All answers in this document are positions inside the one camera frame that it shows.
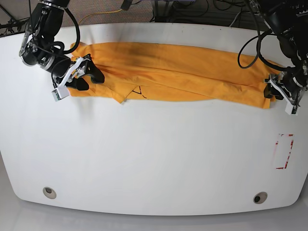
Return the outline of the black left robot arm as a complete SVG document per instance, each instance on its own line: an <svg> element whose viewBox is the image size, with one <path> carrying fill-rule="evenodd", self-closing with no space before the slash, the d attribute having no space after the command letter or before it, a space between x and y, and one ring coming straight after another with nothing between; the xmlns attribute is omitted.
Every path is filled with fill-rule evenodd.
<svg viewBox="0 0 308 231"><path fill-rule="evenodd" d="M258 35L257 55L268 67L284 73L278 84L294 100L308 85L308 2L306 0L247 0L255 8L269 30ZM282 53L293 67L279 67L261 54L261 42L269 34L277 37Z"/></svg>

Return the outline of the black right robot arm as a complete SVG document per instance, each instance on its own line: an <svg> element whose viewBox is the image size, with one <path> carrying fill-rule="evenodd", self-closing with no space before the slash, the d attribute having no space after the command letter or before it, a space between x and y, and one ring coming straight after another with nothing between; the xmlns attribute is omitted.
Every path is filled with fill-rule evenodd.
<svg viewBox="0 0 308 231"><path fill-rule="evenodd" d="M104 83L105 76L95 66L91 55L86 54L81 58L81 63L69 74L68 80L64 80L69 68L76 64L68 55L80 44L79 25L68 5L67 0L42 0L35 9L29 11L30 18L19 56L26 65L38 64L49 72L54 88L64 84L66 87L85 91L90 87L84 76L89 76L94 84ZM62 26L64 13L71 18L77 36L73 47L68 50L65 50L63 42L54 39Z"/></svg>

